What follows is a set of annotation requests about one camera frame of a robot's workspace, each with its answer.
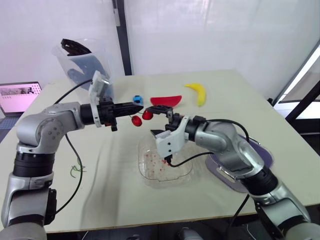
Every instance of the laptop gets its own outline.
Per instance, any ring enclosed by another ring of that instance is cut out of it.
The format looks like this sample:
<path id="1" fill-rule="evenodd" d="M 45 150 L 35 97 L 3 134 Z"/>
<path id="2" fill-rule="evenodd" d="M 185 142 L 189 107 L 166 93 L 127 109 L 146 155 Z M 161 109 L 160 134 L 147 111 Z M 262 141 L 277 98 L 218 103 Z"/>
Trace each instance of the laptop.
<path id="1" fill-rule="evenodd" d="M 0 141 L 40 92 L 41 87 L 37 81 L 0 83 Z"/>

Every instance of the white wall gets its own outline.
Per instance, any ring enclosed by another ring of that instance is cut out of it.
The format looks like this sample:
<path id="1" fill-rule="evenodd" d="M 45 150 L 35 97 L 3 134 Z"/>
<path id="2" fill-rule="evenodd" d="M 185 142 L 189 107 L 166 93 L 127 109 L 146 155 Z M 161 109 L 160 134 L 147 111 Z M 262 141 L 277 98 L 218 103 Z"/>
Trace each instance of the white wall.
<path id="1" fill-rule="evenodd" d="M 126 0 L 125 14 L 134 74 L 237 69 L 266 98 L 320 38 L 319 0 Z"/>
<path id="2" fill-rule="evenodd" d="M 62 38 L 103 39 L 124 75 L 112 0 L 1 0 L 0 83 L 67 79 L 51 54 Z"/>

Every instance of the transparent plastic tray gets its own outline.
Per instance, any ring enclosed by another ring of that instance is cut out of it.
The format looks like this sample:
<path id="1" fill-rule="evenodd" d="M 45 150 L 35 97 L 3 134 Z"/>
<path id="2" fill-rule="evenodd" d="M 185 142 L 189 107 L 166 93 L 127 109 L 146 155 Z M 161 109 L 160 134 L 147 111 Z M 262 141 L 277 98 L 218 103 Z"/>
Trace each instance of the transparent plastic tray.
<path id="1" fill-rule="evenodd" d="M 181 151 L 172 155 L 172 164 L 178 164 L 194 154 L 188 145 L 186 144 Z M 169 166 L 157 153 L 156 140 L 151 132 L 140 140 L 138 148 L 139 171 L 149 183 L 181 183 L 192 170 L 192 161 L 179 167 Z"/>

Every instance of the purple plastic plate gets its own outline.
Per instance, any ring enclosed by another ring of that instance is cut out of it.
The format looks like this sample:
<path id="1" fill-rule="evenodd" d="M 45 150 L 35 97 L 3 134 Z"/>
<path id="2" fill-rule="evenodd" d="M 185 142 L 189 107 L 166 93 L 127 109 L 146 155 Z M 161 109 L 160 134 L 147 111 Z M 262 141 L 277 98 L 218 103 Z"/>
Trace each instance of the purple plastic plate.
<path id="1" fill-rule="evenodd" d="M 263 159 L 264 164 L 268 168 L 270 168 L 274 162 L 272 155 L 264 147 L 251 139 L 250 145 Z M 219 170 L 219 164 L 217 162 L 219 161 L 217 160 L 216 156 L 214 154 L 211 154 L 205 160 L 205 165 L 211 173 L 213 173 L 218 179 L 224 182 L 228 187 L 240 193 L 247 193 L 247 189 L 240 182 L 234 181 L 229 176 L 226 176 L 223 171 Z"/>

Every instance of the black cable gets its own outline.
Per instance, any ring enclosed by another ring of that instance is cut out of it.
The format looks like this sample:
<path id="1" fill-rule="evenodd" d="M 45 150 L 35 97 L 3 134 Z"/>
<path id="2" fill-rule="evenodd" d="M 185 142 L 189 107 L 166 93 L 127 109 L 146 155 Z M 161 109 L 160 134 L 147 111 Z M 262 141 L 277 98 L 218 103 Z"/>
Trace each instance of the black cable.
<path id="1" fill-rule="evenodd" d="M 65 94 L 63 94 L 57 101 L 55 101 L 54 104 L 58 104 L 62 99 L 64 99 L 64 98 L 65 98 L 69 93 L 71 93 L 73 90 L 77 89 L 78 87 L 80 87 L 80 86 L 82 86 L 82 85 L 84 85 L 84 84 L 86 84 L 86 83 L 90 83 L 90 82 L 92 82 L 92 79 L 86 80 L 86 81 L 84 81 L 84 82 L 82 82 L 82 83 L 79 83 L 78 85 L 74 86 L 74 87 L 71 88 L 69 91 L 67 91 Z M 67 134 L 65 134 L 65 139 L 66 139 L 66 141 L 69 143 L 70 147 L 72 148 L 74 154 L 75 154 L 76 157 L 77 157 L 78 163 L 79 163 L 79 165 L 80 165 L 80 178 L 79 178 L 78 185 L 76 186 L 76 188 L 75 188 L 73 194 L 71 195 L 71 197 L 68 199 L 68 201 L 65 202 L 65 204 L 62 205 L 62 207 L 60 207 L 60 208 L 55 212 L 55 214 L 59 213 L 62 209 L 64 209 L 64 208 L 71 202 L 71 200 L 74 198 L 74 196 L 76 195 L 76 193 L 77 193 L 78 190 L 79 190 L 79 187 L 80 187 L 81 182 L 82 182 L 82 177 L 83 177 L 83 169 L 84 169 L 84 167 L 83 167 L 83 165 L 82 165 L 82 161 L 81 161 L 81 159 L 80 159 L 80 156 L 79 156 L 77 150 L 75 149 L 75 147 L 72 145 L 72 143 L 71 143 L 71 141 L 70 141 L 70 139 L 69 139 L 69 137 L 68 137 Z"/>
<path id="2" fill-rule="evenodd" d="M 234 224 L 236 218 L 238 217 L 240 211 L 243 209 L 243 207 L 245 206 L 245 204 L 247 203 L 248 199 L 249 199 L 249 194 L 247 194 L 245 196 L 245 199 L 243 200 L 243 202 L 241 203 L 240 207 L 238 208 L 238 210 L 235 212 L 235 214 L 233 215 L 233 217 L 231 218 L 231 221 L 229 222 L 229 225 L 225 231 L 225 239 L 229 240 L 229 235 L 230 235 L 230 229 L 232 227 L 232 225 Z"/>
<path id="3" fill-rule="evenodd" d="M 246 128 L 241 125 L 240 123 L 236 122 L 236 121 L 233 121 L 233 120 L 229 120 L 229 119 L 210 119 L 210 120 L 207 120 L 208 122 L 225 122 L 225 123 L 229 123 L 229 124 L 234 124 L 234 125 L 237 125 L 239 126 L 242 131 L 244 131 L 244 134 L 245 134 L 245 140 L 250 143 L 250 138 L 249 138 L 249 133 L 248 131 L 246 130 Z"/>
<path id="4" fill-rule="evenodd" d="M 73 90 L 77 89 L 78 87 L 84 85 L 84 84 L 87 84 L 87 83 L 90 83 L 92 82 L 92 79 L 89 79 L 89 80 L 86 80 L 86 81 L 83 81 L 81 83 L 79 83 L 78 85 L 74 86 L 73 88 L 71 88 L 69 91 L 67 91 L 65 94 L 63 94 L 57 101 L 55 101 L 54 104 L 58 104 L 62 99 L 64 99 L 69 93 L 71 93 Z"/>
<path id="5" fill-rule="evenodd" d="M 69 203 L 70 201 L 74 198 L 74 196 L 76 195 L 76 193 L 78 192 L 78 189 L 81 185 L 81 182 L 82 182 L 82 176 L 83 176 L 83 165 L 82 165 L 82 161 L 80 159 L 80 156 L 77 152 L 77 150 L 75 149 L 75 147 L 72 145 L 69 137 L 67 134 L 65 134 L 65 139 L 67 140 L 67 142 L 69 143 L 70 147 L 72 148 L 74 154 L 76 155 L 77 159 L 78 159 L 78 162 L 79 162 L 79 165 L 80 165 L 80 178 L 79 178 L 79 182 L 78 182 L 78 185 L 76 186 L 73 194 L 71 195 L 71 197 L 68 199 L 68 201 L 65 202 L 65 204 L 62 205 L 62 207 L 60 207 L 56 212 L 55 214 L 59 213 L 62 209 L 64 209 Z"/>
<path id="6" fill-rule="evenodd" d="M 192 156 L 192 157 L 189 157 L 188 159 L 186 159 L 186 160 L 178 163 L 177 165 L 172 165 L 172 164 L 171 164 L 171 159 L 167 159 L 166 162 L 169 164 L 170 167 L 176 168 L 176 167 L 181 166 L 182 164 L 185 164 L 186 162 L 189 162 L 189 161 L 192 160 L 192 159 L 195 159 L 195 158 L 197 158 L 197 157 L 200 157 L 200 156 L 206 155 L 206 154 L 214 154 L 214 153 L 211 152 L 211 151 L 202 152 L 202 153 L 199 153 L 199 154 L 194 155 L 194 156 Z"/>

